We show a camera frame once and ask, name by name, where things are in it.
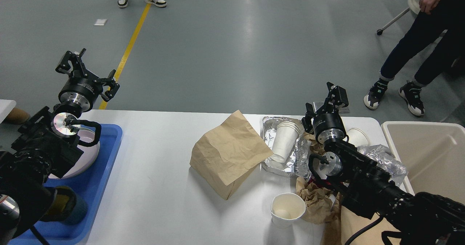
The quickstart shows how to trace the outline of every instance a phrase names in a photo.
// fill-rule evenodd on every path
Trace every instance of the plastic bag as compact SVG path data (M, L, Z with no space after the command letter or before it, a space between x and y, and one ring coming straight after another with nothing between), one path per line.
M407 168L394 158L389 147L380 144L374 146L359 146L357 151L377 161L377 166L391 175L391 180L395 182L397 187L400 186L405 176L408 174Z

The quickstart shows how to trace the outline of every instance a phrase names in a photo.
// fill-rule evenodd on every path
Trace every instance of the yellow floor line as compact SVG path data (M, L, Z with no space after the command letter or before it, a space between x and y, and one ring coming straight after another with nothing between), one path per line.
M121 72L123 72L123 68L126 65L126 61L128 60L129 55L131 54L131 50L133 49L134 43L136 42L137 36L139 35L139 31L141 31L142 25L144 25L144 21L148 11L150 10L150 7L151 4L147 3L146 7L144 8L144 11L142 12L141 18L137 23L136 29L134 30L133 36L129 40L129 44L126 47L126 50L124 51L123 57L121 58L120 64L118 65L118 68L116 69L116 73L114 75L114 79L116 82L120 78ZM102 101L98 109L106 109L107 104L108 103L106 101Z

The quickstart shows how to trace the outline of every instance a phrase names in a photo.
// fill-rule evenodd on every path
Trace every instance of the gray floor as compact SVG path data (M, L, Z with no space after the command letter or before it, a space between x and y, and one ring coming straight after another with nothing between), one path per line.
M1 0L0 98L31 114L58 103L67 77L54 69L67 50L86 48L83 61L99 76L117 68L145 3L129 0L119 9L116 1ZM413 15L382 36L376 30L407 0L166 1L167 8L150 8L107 109L304 115L305 103L323 101L331 81L347 90L346 116L439 122L465 95L463 77L439 76L422 92L422 118L397 95L432 44L390 83L378 110L364 106ZM97 19L108 22L93 26ZM9 146L16 129L1 124L0 145Z

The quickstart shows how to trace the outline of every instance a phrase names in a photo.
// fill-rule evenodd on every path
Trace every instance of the stack of paper cups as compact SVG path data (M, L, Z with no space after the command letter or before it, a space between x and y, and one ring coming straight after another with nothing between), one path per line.
M304 215L307 205L294 193L283 193L274 197L271 203L271 220L278 228L287 228Z
M295 145L295 141L302 131L302 126L293 122L281 122L276 129L276 136L274 138L271 150L273 155L271 159L277 162L285 162L291 154L291 150Z

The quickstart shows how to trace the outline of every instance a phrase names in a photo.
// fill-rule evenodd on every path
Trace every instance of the white plate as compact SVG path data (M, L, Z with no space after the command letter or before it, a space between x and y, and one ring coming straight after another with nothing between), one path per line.
M78 132L78 136L83 142L91 142L94 139L95 133L90 129L81 127ZM76 164L62 177L62 179L77 176L84 172L86 169L88 169L98 156L100 142L98 142L92 147L84 147L78 145L78 148L84 152L83 155L79 158ZM48 178L58 179L58 177L53 174L50 174Z

